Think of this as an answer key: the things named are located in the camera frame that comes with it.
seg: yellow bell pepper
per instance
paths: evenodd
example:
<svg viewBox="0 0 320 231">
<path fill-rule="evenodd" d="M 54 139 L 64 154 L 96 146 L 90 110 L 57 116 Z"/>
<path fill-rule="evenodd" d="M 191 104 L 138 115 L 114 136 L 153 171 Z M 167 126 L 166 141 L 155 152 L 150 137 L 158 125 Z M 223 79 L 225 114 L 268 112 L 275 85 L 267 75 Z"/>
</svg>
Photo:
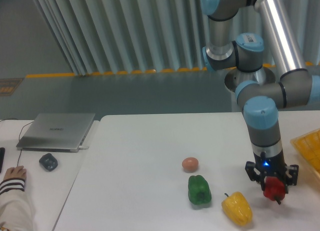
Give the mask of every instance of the yellow bell pepper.
<svg viewBox="0 0 320 231">
<path fill-rule="evenodd" d="M 251 222 L 253 214 L 242 193 L 235 192 L 230 196 L 227 195 L 221 205 L 224 213 L 237 225 L 244 226 Z"/>
</svg>

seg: robotic arm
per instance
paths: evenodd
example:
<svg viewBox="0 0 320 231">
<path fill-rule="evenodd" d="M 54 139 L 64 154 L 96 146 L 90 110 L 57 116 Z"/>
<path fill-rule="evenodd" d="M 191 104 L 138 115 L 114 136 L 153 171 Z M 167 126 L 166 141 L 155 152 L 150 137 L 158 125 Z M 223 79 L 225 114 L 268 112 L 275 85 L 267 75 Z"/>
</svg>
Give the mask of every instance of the robotic arm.
<svg viewBox="0 0 320 231">
<path fill-rule="evenodd" d="M 251 5 L 260 13 L 279 72 L 278 83 L 271 71 L 262 68 L 261 37 L 243 33 L 230 41 L 232 18 L 240 8 Z M 251 140 L 255 163 L 248 161 L 245 170 L 263 191 L 265 177 L 277 177 L 288 193 L 288 186 L 297 184 L 299 166 L 285 163 L 278 109 L 320 101 L 320 76 L 308 73 L 283 0 L 201 0 L 201 8 L 210 27 L 210 43 L 203 48 L 207 69 L 236 66 L 225 84 L 235 91 Z"/>
</svg>

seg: pepper stem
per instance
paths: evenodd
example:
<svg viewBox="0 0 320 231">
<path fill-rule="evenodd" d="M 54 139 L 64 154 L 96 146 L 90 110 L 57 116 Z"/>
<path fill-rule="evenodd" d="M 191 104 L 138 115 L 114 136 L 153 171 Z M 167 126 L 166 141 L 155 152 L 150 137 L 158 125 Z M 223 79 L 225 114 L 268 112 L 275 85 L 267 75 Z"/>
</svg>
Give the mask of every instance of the pepper stem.
<svg viewBox="0 0 320 231">
<path fill-rule="evenodd" d="M 278 203 L 278 205 L 280 205 L 281 204 L 281 201 L 279 200 L 279 197 L 274 197 L 274 200 Z"/>
</svg>

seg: laptop lid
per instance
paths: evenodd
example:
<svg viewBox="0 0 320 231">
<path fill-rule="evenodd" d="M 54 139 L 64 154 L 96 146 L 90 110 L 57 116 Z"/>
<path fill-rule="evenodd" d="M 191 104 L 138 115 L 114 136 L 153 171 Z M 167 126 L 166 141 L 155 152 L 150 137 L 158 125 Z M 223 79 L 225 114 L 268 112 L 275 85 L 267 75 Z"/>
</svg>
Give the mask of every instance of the laptop lid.
<svg viewBox="0 0 320 231">
<path fill-rule="evenodd" d="M 40 113 L 16 147 L 26 151 L 77 152 L 94 113 Z"/>
</svg>

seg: person's hand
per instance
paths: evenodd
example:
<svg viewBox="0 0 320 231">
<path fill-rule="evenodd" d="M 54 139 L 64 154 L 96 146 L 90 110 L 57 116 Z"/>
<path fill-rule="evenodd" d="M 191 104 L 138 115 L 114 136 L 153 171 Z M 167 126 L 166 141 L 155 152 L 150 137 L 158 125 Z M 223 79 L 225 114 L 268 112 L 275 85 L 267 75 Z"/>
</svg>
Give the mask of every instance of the person's hand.
<svg viewBox="0 0 320 231">
<path fill-rule="evenodd" d="M 26 180 L 27 170 L 23 166 L 8 168 L 5 172 L 3 180 L 14 178 Z"/>
</svg>

